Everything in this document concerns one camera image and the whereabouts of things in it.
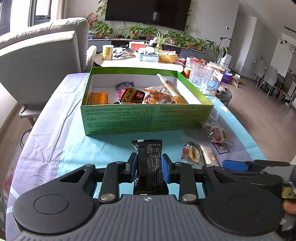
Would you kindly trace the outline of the black snack bar wrapper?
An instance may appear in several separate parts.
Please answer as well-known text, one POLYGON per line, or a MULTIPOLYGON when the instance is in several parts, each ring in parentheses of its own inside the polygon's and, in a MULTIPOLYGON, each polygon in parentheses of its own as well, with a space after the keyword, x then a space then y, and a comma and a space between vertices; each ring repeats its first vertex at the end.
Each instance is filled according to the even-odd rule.
POLYGON ((137 153, 137 171, 134 195, 168 195, 169 189, 162 172, 162 145, 160 139, 133 140, 137 153))

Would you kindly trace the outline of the sachima cake pack orange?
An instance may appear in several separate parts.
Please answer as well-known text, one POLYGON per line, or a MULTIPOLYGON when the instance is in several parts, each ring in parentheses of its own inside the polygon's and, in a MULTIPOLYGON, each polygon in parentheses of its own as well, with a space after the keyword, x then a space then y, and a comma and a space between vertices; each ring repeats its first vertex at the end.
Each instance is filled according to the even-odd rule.
POLYGON ((87 102, 88 105, 108 104, 108 93, 92 92, 87 102))

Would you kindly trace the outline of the clear bag brown snacks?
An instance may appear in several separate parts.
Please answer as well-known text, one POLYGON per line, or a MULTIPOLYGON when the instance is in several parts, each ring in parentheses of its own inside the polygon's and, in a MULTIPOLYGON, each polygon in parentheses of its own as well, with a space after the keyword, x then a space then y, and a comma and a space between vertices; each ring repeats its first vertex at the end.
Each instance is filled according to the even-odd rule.
POLYGON ((144 92, 147 94, 144 97, 144 102, 146 104, 165 104, 173 103, 174 98, 166 87, 162 85, 155 85, 151 87, 144 88, 144 92))

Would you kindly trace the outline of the small yellow pink candy pack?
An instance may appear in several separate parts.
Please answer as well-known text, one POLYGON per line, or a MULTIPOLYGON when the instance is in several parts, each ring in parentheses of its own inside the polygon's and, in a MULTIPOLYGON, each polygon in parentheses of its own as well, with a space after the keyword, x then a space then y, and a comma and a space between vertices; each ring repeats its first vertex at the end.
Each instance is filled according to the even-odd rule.
POLYGON ((194 142, 187 142, 182 148, 181 159, 189 160, 190 162, 199 166, 204 166, 205 160, 202 153, 201 146, 194 142))

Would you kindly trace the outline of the white pink snack pack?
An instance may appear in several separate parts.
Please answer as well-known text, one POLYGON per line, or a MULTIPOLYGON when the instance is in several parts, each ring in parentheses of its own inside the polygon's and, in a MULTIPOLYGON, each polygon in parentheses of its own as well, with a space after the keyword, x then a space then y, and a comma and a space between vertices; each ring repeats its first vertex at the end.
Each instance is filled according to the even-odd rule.
POLYGON ((207 166, 219 166, 215 154, 210 147, 200 145, 200 148, 204 157, 204 162, 207 166))

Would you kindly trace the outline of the clear wrapped brown pastry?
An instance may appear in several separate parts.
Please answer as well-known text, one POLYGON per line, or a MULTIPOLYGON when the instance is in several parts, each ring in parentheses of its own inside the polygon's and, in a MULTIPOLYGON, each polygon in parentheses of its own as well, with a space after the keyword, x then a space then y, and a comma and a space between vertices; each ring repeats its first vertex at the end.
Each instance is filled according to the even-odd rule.
POLYGON ((226 130, 219 123, 202 123, 202 128, 207 133, 208 138, 217 144, 232 144, 227 136, 226 130))

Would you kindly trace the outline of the blue table cloth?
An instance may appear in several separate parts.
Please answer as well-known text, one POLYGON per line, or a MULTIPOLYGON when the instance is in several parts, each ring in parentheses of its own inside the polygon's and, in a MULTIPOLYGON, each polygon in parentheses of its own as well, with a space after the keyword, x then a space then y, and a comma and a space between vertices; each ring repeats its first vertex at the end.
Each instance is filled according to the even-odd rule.
POLYGON ((30 132, 10 188, 6 240, 13 240, 20 232, 12 214, 20 195, 86 164, 102 168, 114 161, 126 161, 134 151, 132 140, 161 139, 163 152, 174 162, 180 161, 188 141, 211 146, 201 129, 86 136, 80 106, 87 80, 87 74, 67 75, 30 132))

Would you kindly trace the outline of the clear glass pitcher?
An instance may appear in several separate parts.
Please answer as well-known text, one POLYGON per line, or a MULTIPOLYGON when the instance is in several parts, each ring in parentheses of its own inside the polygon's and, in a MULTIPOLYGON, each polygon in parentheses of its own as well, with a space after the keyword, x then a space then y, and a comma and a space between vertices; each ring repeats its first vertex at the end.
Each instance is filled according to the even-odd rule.
POLYGON ((218 79, 213 76, 214 69, 202 63, 193 63, 189 75, 189 81, 197 87, 202 93, 207 90, 214 90, 218 79))

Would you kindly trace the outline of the tall leafy floor plant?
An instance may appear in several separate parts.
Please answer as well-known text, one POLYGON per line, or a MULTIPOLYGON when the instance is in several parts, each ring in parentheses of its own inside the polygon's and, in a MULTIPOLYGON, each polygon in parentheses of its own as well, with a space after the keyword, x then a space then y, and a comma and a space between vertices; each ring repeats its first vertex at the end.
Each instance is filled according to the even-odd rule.
POLYGON ((209 48, 212 48, 212 50, 213 50, 213 60, 212 60, 212 62, 214 62, 214 63, 218 63, 219 60, 224 58, 227 54, 230 55, 231 51, 230 51, 229 47, 221 47, 221 44, 222 44, 223 40, 231 41, 231 38, 220 37, 220 43, 219 44, 216 44, 212 40, 206 39, 206 45, 205 46, 209 47, 209 48))

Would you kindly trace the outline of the round white coffee table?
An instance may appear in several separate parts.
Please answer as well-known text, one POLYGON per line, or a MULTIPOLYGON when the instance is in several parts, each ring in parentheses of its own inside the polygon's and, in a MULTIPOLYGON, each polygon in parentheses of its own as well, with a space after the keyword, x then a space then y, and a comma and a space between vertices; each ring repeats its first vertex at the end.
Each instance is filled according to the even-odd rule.
POLYGON ((95 55, 94 63, 101 67, 129 67, 129 68, 150 68, 161 70, 172 70, 182 73, 184 67, 181 63, 162 63, 140 60, 137 57, 125 59, 103 60, 102 54, 95 55))

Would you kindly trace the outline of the light blue storage basket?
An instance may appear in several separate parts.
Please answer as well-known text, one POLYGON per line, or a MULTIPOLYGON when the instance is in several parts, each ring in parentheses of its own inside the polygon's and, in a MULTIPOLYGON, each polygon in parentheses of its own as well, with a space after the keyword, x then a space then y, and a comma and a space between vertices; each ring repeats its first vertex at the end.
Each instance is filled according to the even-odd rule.
POLYGON ((158 62, 159 61, 159 56, 151 54, 151 53, 148 53, 148 54, 141 53, 139 55, 139 59, 140 59, 140 61, 158 62))

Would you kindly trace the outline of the yellow canister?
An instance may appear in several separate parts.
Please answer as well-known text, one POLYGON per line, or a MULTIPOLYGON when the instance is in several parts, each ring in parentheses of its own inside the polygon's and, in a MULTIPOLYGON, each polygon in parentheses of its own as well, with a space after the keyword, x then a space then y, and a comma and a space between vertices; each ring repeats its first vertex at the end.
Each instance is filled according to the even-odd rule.
POLYGON ((113 59, 113 48, 114 45, 103 45, 102 46, 102 59, 112 60, 113 59))

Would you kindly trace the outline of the orange book on table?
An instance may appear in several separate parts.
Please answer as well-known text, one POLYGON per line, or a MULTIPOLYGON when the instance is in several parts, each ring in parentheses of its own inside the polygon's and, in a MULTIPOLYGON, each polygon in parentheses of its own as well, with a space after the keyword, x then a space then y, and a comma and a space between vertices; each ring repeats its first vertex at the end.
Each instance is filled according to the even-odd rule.
POLYGON ((130 42, 129 47, 131 48, 132 51, 138 51, 140 48, 146 48, 147 44, 144 42, 130 42))

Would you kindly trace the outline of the spider plant in pot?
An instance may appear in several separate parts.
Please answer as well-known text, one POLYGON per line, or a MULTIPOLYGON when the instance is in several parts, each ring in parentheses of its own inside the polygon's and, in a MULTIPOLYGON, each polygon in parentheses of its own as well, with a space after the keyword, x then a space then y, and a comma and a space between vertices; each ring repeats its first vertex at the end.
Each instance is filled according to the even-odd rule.
POLYGON ((171 39, 171 34, 169 32, 166 33, 160 33, 159 31, 153 35, 153 45, 155 45, 155 49, 157 51, 162 50, 162 45, 167 44, 169 40, 171 39))

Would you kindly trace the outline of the black wall television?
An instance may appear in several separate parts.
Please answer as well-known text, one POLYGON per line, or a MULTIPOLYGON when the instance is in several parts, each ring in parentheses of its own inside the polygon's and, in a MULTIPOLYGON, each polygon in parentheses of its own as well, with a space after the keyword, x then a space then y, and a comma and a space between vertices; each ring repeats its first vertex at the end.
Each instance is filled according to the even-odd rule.
POLYGON ((105 19, 183 31, 190 6, 187 0, 108 0, 105 19))

